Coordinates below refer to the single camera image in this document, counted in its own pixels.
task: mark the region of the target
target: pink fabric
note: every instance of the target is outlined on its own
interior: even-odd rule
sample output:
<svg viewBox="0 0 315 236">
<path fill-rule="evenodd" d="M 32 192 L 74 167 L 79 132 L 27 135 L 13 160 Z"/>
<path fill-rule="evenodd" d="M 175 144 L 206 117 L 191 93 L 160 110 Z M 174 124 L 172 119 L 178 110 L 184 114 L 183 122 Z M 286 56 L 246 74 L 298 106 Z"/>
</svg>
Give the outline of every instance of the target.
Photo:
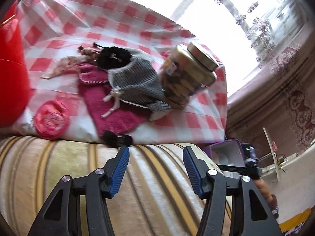
<svg viewBox="0 0 315 236">
<path fill-rule="evenodd" d="M 113 100 L 103 101 L 103 98 L 111 91 L 107 83 L 107 73 L 90 64 L 81 64 L 79 67 L 81 70 L 79 93 L 86 103 L 99 137 L 102 137 L 105 131 L 112 131 L 115 134 L 129 131 L 149 116 L 148 109 L 120 102 L 119 109 L 103 118 L 102 114 L 114 105 Z"/>
</svg>

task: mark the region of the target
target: red gingham tablecloth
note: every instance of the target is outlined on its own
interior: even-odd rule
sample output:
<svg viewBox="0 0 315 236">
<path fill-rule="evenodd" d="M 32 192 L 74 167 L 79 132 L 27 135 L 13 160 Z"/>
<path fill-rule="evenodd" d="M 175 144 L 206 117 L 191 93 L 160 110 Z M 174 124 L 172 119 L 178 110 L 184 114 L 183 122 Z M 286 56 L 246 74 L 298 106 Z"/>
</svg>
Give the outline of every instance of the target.
<svg viewBox="0 0 315 236">
<path fill-rule="evenodd" d="M 36 135 L 32 117 L 39 106 L 59 99 L 70 109 L 70 125 L 61 138 L 100 141 L 78 95 L 78 76 L 40 78 L 61 58 L 78 54 L 79 45 L 90 47 L 97 42 L 102 46 L 141 49 L 152 56 L 153 67 L 158 71 L 172 47 L 196 39 L 170 19 L 130 0 L 22 0 L 17 16 L 32 96 L 23 115 L 9 130 L 24 135 Z M 193 97 L 183 112 L 172 111 L 161 120 L 145 122 L 129 132 L 135 143 L 224 140 L 227 92 L 224 66 L 219 63 L 215 84 Z"/>
</svg>

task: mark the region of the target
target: yellow object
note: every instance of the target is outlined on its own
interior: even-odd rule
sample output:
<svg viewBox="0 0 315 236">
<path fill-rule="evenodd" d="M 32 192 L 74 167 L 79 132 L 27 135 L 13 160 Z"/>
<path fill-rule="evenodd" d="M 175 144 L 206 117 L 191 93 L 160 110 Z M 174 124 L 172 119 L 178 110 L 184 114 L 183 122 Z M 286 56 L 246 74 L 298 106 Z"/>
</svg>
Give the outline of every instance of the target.
<svg viewBox="0 0 315 236">
<path fill-rule="evenodd" d="M 192 95 L 216 81 L 214 70 L 218 66 L 215 58 L 198 43 L 174 47 L 160 74 L 165 102 L 174 109 L 183 109 Z"/>
<path fill-rule="evenodd" d="M 195 224 L 192 214 L 189 212 L 187 206 L 185 205 L 182 196 L 176 189 L 176 186 L 172 182 L 169 174 L 163 168 L 163 165 L 159 162 L 159 160 L 155 157 L 152 150 L 149 150 L 145 146 L 139 146 L 139 150 L 143 152 L 143 154 L 147 157 L 148 161 L 152 163 L 154 168 L 156 169 L 160 179 L 163 181 L 164 185 L 169 191 L 170 197 L 175 202 L 176 207 L 179 210 L 180 215 L 182 216 L 185 224 L 188 226 L 188 230 L 191 235 L 196 235 L 198 230 L 198 225 Z"/>
<path fill-rule="evenodd" d="M 311 214 L 311 209 L 306 209 L 303 213 L 297 214 L 296 216 L 292 217 L 288 221 L 285 221 L 284 223 L 280 224 L 281 232 L 289 231 L 299 224 L 302 224 L 306 221 L 306 219 Z"/>
</svg>

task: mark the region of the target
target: wire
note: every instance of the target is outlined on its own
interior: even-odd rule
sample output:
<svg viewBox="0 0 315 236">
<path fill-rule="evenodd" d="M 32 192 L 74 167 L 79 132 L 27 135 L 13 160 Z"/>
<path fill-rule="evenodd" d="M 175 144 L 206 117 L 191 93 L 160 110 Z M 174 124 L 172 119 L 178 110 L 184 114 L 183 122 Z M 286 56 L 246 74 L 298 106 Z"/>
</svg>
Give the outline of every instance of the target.
<svg viewBox="0 0 315 236">
<path fill-rule="evenodd" d="M 281 169 L 282 171 L 284 171 L 284 172 L 286 173 L 287 171 L 282 167 L 282 165 L 281 165 L 281 163 L 280 163 L 280 160 L 279 160 L 277 154 L 276 154 L 276 158 L 277 158 L 277 165 L 278 165 L 278 168 Z"/>
<path fill-rule="evenodd" d="M 279 155 L 284 156 L 284 158 L 285 158 L 285 164 L 283 164 L 283 166 L 285 166 L 285 165 L 287 164 L 287 162 L 288 162 L 288 158 L 287 158 L 287 156 L 285 156 L 284 154 L 279 154 Z"/>
</svg>

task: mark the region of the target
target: gold jar lid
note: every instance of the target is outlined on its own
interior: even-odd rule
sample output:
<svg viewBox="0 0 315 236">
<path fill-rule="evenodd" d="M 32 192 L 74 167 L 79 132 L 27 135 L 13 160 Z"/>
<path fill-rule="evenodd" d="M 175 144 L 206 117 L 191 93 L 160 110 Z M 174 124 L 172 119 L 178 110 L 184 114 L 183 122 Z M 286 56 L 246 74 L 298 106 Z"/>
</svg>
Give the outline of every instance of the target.
<svg viewBox="0 0 315 236">
<path fill-rule="evenodd" d="M 215 58 L 200 44 L 192 41 L 187 50 L 209 70 L 214 71 L 219 66 Z"/>
</svg>

